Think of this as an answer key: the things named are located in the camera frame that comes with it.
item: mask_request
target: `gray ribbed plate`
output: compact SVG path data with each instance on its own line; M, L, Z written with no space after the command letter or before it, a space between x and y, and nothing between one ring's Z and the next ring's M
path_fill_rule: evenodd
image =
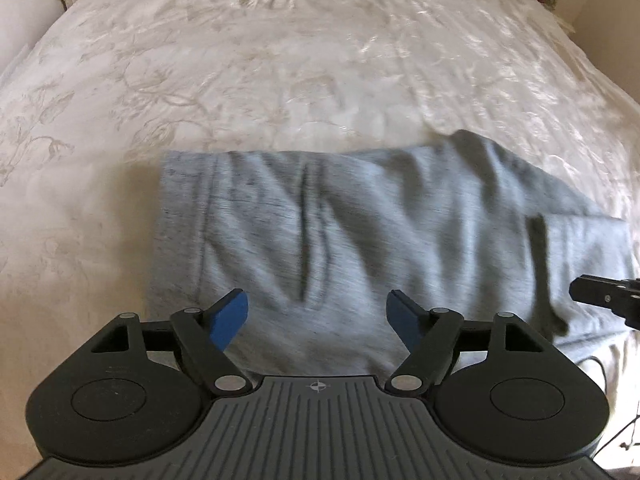
M87 468L44 460L28 480L443 479L609 480L588 458L514 467L446 437L420 400L372 377L267 377L256 392L217 400L183 443L147 462Z

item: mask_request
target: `cable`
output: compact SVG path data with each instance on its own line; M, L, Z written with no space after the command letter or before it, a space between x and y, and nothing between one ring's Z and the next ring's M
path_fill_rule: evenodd
M609 439L609 441L608 441L604 446L602 446L599 450L597 450L597 451L594 453L594 455L593 455L593 457L592 457L592 458L596 458L596 455L597 455L599 452L601 452L601 451L602 451L603 449L605 449L609 444L611 444L614 440L616 440L616 439L620 436L620 434L622 434L622 432L626 430L626 428L628 428L629 426L631 426L631 425L632 425L633 423L635 423L635 422L636 422L636 420L638 420L638 419L640 419L640 415L636 415L636 417L634 418L634 420L632 420L632 421L631 421L630 423L628 423L624 428L622 428L619 432L617 432L614 436L612 436L612 437Z

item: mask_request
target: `cream floral bedspread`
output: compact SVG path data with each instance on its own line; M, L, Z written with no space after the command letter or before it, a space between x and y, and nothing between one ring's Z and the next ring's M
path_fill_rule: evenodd
M640 107L534 0L80 0L0 89L0 478L38 459L32 388L144 312L166 150L346 152L459 128L629 220L640 256ZM615 430L636 409L618 381L636 340L604 351Z

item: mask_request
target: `silver screw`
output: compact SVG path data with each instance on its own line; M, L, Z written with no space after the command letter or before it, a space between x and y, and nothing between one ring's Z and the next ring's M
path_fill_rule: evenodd
M420 386L422 386L422 381L413 375L398 375L391 379L391 385L396 390L410 392L420 388Z
M234 392L236 390L242 390L242 388L246 386L246 381L238 375L223 375L222 377L218 377L214 384L219 390Z

